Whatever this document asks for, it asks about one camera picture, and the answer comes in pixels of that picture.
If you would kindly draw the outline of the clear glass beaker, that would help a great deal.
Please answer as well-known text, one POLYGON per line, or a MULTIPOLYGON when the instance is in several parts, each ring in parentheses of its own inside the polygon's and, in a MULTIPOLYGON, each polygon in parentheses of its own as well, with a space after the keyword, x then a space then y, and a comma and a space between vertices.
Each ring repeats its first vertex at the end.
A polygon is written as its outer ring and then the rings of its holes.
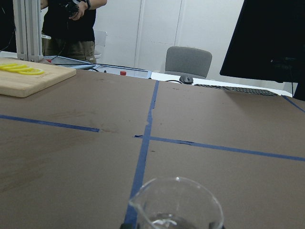
POLYGON ((125 224, 133 229, 222 229, 216 197, 184 177, 154 178, 129 200, 125 224))

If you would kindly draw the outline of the black computer mouse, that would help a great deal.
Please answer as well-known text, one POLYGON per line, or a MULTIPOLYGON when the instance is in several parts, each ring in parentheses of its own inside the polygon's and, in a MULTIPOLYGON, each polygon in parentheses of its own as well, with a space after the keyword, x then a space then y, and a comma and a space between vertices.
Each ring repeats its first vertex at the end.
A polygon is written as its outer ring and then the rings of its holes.
POLYGON ((193 84, 193 77, 188 75, 182 75, 180 76, 179 81, 183 84, 193 84))

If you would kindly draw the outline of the grey office chair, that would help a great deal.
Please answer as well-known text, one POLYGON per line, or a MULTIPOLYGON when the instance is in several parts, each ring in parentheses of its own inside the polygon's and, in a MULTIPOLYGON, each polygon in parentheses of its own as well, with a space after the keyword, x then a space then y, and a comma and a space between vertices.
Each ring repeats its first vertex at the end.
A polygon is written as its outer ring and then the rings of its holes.
POLYGON ((190 74, 192 77, 205 79, 212 62, 208 51, 182 46, 168 48, 165 59, 167 74, 190 74))

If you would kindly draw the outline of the black keyboard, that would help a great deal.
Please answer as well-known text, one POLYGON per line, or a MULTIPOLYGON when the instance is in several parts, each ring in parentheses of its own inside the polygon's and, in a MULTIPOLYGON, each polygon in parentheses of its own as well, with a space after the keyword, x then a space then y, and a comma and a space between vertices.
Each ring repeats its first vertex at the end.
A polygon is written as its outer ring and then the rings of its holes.
POLYGON ((254 89, 254 88, 243 88, 243 87, 231 87, 231 86, 219 86, 219 85, 207 85, 207 84, 195 84, 195 86, 213 88, 227 91, 235 91, 248 94, 258 94, 258 95, 267 95, 267 96, 278 96, 278 94, 273 93, 264 89, 254 89))

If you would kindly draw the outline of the person in black shirt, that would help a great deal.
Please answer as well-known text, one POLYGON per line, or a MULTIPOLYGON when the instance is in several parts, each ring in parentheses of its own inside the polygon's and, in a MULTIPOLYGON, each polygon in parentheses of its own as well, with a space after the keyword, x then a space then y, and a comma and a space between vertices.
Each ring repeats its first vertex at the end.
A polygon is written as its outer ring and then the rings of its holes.
POLYGON ((42 0, 43 56, 62 56, 96 63, 94 24, 96 11, 106 0, 42 0))

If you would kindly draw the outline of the front lemon slice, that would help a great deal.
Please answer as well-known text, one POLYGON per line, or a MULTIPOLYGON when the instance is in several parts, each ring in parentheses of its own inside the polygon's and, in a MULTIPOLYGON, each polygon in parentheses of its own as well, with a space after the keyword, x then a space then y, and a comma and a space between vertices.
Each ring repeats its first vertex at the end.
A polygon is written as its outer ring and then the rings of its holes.
POLYGON ((19 71, 18 73, 23 75, 40 75, 45 73, 45 71, 42 69, 31 69, 28 71, 19 71))

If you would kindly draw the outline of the lemon slice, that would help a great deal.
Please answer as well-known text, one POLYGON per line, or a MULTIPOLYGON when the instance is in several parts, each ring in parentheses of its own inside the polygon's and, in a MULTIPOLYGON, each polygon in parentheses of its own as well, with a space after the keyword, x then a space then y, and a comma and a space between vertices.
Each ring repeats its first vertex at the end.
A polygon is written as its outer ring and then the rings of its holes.
POLYGON ((13 67, 18 65, 17 63, 1 63, 0 68, 5 68, 5 67, 13 67))
POLYGON ((42 69, 31 69, 28 71, 19 71, 18 73, 23 75, 40 75, 45 73, 45 71, 42 69))
POLYGON ((9 71, 9 72, 30 72, 32 70, 33 70, 32 67, 25 67, 25 68, 11 68, 11 69, 8 69, 7 71, 9 71))
POLYGON ((11 69, 11 68, 25 68, 27 67, 27 65, 24 65, 24 64, 18 64, 16 66, 13 66, 13 67, 5 67, 5 68, 1 68, 1 70, 8 70, 8 69, 11 69))

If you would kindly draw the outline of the black computer monitor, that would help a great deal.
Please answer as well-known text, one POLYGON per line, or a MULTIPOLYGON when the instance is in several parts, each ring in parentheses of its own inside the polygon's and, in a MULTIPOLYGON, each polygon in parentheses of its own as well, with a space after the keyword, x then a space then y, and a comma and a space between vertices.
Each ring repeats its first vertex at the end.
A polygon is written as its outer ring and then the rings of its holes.
POLYGON ((305 2, 245 0, 220 75, 296 83, 305 99, 305 2))

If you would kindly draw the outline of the bamboo cutting board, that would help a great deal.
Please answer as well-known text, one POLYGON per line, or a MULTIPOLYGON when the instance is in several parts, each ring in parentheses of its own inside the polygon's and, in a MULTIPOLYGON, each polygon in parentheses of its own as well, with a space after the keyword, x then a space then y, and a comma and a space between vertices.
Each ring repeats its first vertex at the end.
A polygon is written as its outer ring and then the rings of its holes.
POLYGON ((34 69, 43 70, 42 74, 30 75, 1 70, 0 93, 2 95, 24 98, 76 75, 76 69, 50 63, 28 62, 10 58, 1 58, 0 63, 24 64, 34 69))

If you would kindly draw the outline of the aluminium frame post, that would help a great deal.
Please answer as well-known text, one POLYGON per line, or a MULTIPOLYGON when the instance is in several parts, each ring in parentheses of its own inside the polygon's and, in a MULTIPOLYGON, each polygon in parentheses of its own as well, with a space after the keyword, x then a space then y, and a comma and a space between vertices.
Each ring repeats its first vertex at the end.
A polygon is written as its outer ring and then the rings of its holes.
POLYGON ((17 58, 29 62, 43 59, 41 41, 41 2, 14 0, 17 58))

